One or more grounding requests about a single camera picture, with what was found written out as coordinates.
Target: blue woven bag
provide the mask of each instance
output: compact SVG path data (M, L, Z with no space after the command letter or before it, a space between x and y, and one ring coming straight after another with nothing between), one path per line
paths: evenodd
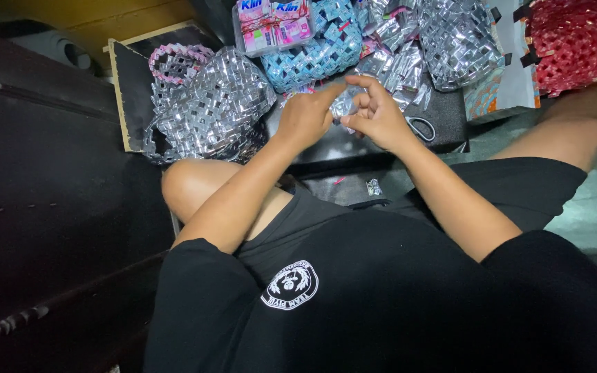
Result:
M310 43L261 56L266 75L280 93L344 71L360 59L362 38L350 0L313 3L317 34Z

